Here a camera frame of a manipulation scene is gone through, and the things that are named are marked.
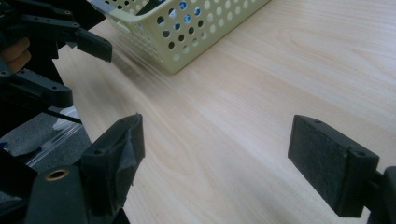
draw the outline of plastic basket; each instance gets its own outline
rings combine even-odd
[[[270,0],[88,0],[132,43],[176,73]]]

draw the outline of beige basket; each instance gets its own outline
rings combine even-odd
[[[132,43],[176,73],[269,0],[166,0],[136,16],[149,0],[88,0]]]

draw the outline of finger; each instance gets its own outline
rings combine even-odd
[[[7,63],[9,69],[11,69],[12,73],[15,74],[18,71],[20,71],[32,58],[32,55],[30,54],[29,50],[25,50],[20,56],[13,61]]]
[[[17,43],[4,49],[0,52],[0,56],[6,61],[6,63],[14,61],[17,59],[30,45],[28,38],[22,38],[17,41]]]

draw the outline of wooden table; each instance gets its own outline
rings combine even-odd
[[[94,141],[141,113],[132,223],[365,223],[339,218],[287,157],[295,114],[396,164],[396,2],[273,0],[176,75],[107,21],[113,63],[55,61]]]

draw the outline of wood grain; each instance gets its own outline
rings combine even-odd
[[[113,63],[55,61],[91,140],[144,116],[132,223],[365,223],[339,218],[287,158],[306,115],[396,164],[396,2],[273,0],[176,75],[106,21]]]

